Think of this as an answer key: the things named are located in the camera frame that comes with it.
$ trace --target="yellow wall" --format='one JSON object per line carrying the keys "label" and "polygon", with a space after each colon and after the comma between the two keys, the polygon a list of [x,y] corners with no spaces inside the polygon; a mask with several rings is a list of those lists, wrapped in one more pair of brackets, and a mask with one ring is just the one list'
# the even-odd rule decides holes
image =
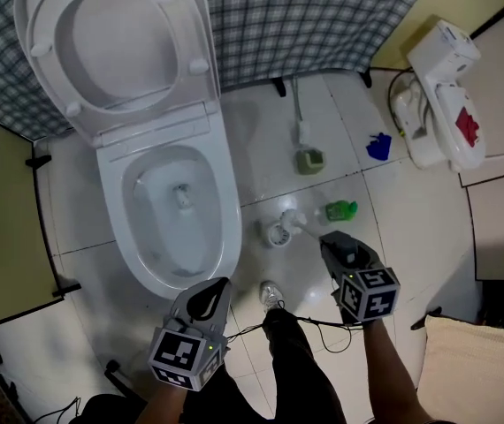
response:
{"label": "yellow wall", "polygon": [[472,33],[504,7],[504,0],[417,0],[372,59],[373,67],[405,68],[405,53],[434,24],[446,19]]}
{"label": "yellow wall", "polygon": [[24,164],[31,154],[29,141],[0,127],[0,320],[54,301],[34,177]]}

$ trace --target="person's arm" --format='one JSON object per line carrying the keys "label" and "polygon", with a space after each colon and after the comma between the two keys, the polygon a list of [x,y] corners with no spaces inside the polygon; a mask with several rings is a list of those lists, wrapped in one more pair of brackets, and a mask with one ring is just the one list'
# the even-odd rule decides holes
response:
{"label": "person's arm", "polygon": [[160,383],[136,424],[178,424],[187,390]]}
{"label": "person's arm", "polygon": [[432,421],[423,409],[409,372],[393,347],[381,320],[364,328],[370,403],[379,424],[424,424]]}

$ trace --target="toilet lid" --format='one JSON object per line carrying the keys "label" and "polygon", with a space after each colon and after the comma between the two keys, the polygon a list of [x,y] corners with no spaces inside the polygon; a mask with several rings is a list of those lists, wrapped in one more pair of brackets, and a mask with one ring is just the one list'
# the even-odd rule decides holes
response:
{"label": "toilet lid", "polygon": [[25,40],[30,64],[95,146],[101,133],[126,125],[136,133],[135,125],[166,111],[218,99],[214,52],[195,0],[34,4]]}

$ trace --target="toilet tank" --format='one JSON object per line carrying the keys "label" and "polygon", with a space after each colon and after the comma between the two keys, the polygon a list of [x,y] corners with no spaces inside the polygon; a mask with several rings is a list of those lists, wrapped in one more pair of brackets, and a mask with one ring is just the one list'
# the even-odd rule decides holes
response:
{"label": "toilet tank", "polygon": [[440,20],[408,53],[417,74],[430,82],[457,80],[480,59],[480,51],[458,26]]}

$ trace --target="plaid shower curtain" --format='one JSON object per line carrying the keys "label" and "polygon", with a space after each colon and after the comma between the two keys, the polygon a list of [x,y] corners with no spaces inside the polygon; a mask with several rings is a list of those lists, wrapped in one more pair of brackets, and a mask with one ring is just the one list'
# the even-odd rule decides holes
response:
{"label": "plaid shower curtain", "polygon": [[[209,0],[222,88],[298,72],[363,72],[416,0]],[[0,124],[30,140],[69,123],[21,51],[0,0]]]}

